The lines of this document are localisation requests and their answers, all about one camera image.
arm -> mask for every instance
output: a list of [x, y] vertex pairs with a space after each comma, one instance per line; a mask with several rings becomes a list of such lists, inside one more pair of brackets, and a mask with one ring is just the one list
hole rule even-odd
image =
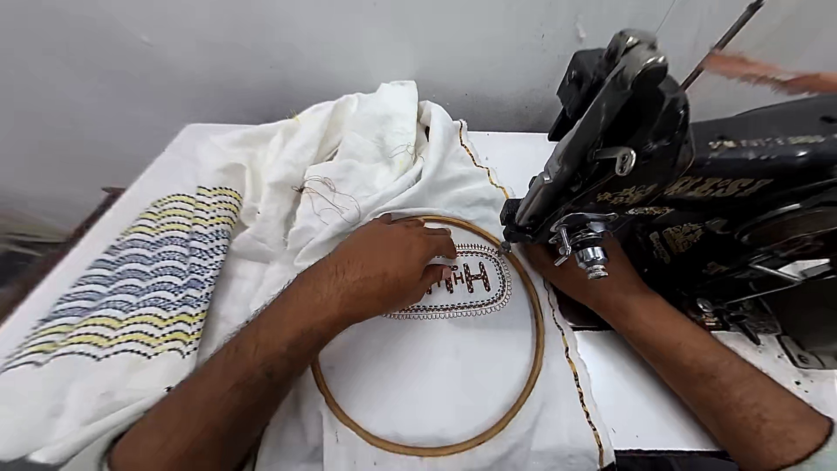
[[389, 215], [352, 233], [157, 403], [114, 446], [110, 467], [234, 469], [319, 351], [354, 323], [416, 303], [456, 258], [448, 230]]
[[606, 248], [610, 276], [602, 280], [570, 261], [555, 267], [545, 246], [526, 251], [547, 280], [625, 337], [742, 468], [783, 468], [825, 442], [827, 417], [652, 292], [615, 240]]

black sewing machine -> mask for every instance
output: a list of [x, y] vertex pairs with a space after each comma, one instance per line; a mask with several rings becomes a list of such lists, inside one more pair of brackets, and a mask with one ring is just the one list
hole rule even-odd
[[654, 36], [635, 30], [578, 51], [557, 93], [560, 142], [526, 196], [506, 201], [505, 248], [555, 244], [556, 264], [596, 279], [611, 232], [708, 329], [791, 334], [797, 366], [837, 368], [837, 96], [690, 124]]

metal rod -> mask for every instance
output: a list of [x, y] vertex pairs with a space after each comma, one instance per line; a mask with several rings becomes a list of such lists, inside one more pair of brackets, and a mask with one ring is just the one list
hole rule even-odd
[[[741, 16], [738, 17], [736, 22], [732, 24], [732, 26], [727, 30], [726, 33], [724, 33], [723, 36], [721, 36], [720, 39], [718, 39], [718, 42], [715, 43], [714, 46], [712, 46], [710, 52], [726, 48], [727, 44], [730, 44], [730, 41], [732, 41], [732, 38], [735, 38], [735, 35], [738, 34], [738, 32], [742, 30], [742, 28], [744, 28], [744, 25], [747, 24], [747, 22], [750, 21], [750, 19], [756, 14], [756, 12], [760, 10], [763, 6], [764, 0], [756, 0], [755, 2], [747, 5], [747, 7], [744, 8], [744, 13], [741, 13]], [[695, 66], [695, 69], [692, 70], [689, 76], [686, 77], [685, 80], [683, 80], [683, 84], [680, 85], [680, 88], [686, 90], [691, 86], [691, 84], [695, 83], [697, 77], [699, 77], [703, 72], [703, 59], [701, 59], [701, 62], [699, 62]]]
[[771, 289], [771, 290], [768, 290], [768, 291], [757, 292], [755, 294], [751, 294], [751, 295], [745, 296], [743, 298], [738, 298], [738, 299], [733, 299], [732, 301], [727, 301], [727, 302], [724, 303], [724, 306], [727, 306], [727, 305], [732, 304], [732, 303], [740, 303], [741, 301], [747, 301], [748, 299], [758, 298], [759, 296], [764, 296], [765, 294], [771, 294], [771, 293], [774, 293], [774, 292], [784, 291], [784, 290], [786, 290], [788, 288], [791, 288], [791, 287], [797, 287], [800, 284], [801, 283], [794, 283], [794, 284], [789, 284], [787, 286], [778, 287], [776, 289]]
[[772, 268], [763, 267], [757, 263], [750, 264], [750, 267], [759, 270], [760, 272], [765, 272], [767, 274], [773, 275], [775, 277], [780, 277], [784, 280], [787, 280], [791, 283], [801, 283], [805, 281], [805, 278], [797, 277], [796, 275], [791, 275], [790, 273], [780, 272], [779, 270], [773, 270]]

white table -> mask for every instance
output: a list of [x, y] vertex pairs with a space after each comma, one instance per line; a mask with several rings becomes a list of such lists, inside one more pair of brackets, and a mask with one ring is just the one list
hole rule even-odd
[[[554, 142], [546, 134], [469, 132], [477, 153], [517, 198], [543, 170]], [[717, 450], [696, 418], [654, 371], [615, 332], [576, 332], [590, 374], [593, 399], [616, 449]], [[830, 417], [837, 417], [837, 373], [800, 370], [790, 364], [773, 336], [756, 346], [744, 335], [716, 333], [760, 370]]]
[[[205, 138], [241, 126], [192, 124], [181, 136]], [[518, 197], [543, 167], [553, 144], [545, 134], [471, 132], [470, 139], [485, 163]], [[155, 160], [82, 241], [53, 269], [0, 329], [0, 355], [13, 349], [32, 322], [150, 202], [177, 181], [173, 176], [190, 165], [190, 148], [173, 143]], [[593, 398], [616, 449], [714, 450], [717, 446], [650, 367], [614, 332], [576, 332], [580, 354], [588, 367]], [[832, 371], [793, 368], [773, 338], [756, 347], [739, 334], [719, 338], [822, 412], [837, 417], [837, 379]]]

blue and yellow embroidery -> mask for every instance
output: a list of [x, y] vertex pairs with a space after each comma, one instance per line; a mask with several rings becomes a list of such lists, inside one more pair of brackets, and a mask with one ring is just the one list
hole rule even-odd
[[241, 199], [233, 189], [198, 187], [151, 203], [58, 299], [3, 371], [66, 355], [190, 355]]

